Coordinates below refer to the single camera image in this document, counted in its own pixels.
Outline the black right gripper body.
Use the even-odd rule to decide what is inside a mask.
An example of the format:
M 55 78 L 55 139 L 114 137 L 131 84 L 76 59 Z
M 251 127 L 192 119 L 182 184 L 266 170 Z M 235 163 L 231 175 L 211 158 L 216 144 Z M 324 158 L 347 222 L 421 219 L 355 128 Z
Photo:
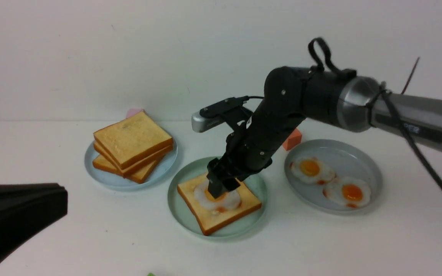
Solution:
M 237 184 L 271 164 L 273 134 L 264 128 L 240 125 L 227 138 L 226 152 L 208 164 L 211 184 Z

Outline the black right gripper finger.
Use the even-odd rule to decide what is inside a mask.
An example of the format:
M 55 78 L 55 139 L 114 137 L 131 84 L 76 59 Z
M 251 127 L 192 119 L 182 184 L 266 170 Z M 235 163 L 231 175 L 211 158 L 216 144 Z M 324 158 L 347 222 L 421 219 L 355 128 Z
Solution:
M 218 199 L 223 194 L 234 191 L 240 187 L 240 183 L 235 177 L 224 172 L 210 172 L 207 174 L 207 179 L 209 180 L 207 191 L 214 199 Z

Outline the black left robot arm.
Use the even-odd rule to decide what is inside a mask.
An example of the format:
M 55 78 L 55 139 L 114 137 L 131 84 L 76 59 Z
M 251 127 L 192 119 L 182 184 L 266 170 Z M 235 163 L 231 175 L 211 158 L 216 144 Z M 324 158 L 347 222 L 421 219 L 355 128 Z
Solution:
M 0 263 L 68 213 L 68 192 L 58 183 L 0 184 Z

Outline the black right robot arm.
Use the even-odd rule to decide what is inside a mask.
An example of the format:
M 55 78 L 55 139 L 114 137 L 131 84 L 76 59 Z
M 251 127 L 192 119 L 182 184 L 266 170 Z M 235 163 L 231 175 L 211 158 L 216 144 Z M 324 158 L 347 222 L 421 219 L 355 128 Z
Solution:
M 307 118 L 355 133 L 379 128 L 404 137 L 412 148 L 419 143 L 442 152 L 442 100 L 389 92 L 354 70 L 279 67 L 268 74 L 254 112 L 244 107 L 249 99 L 231 97 L 192 116 L 196 132 L 222 123 L 233 130 L 226 152 L 208 164 L 214 197 L 270 166 L 275 151 Z

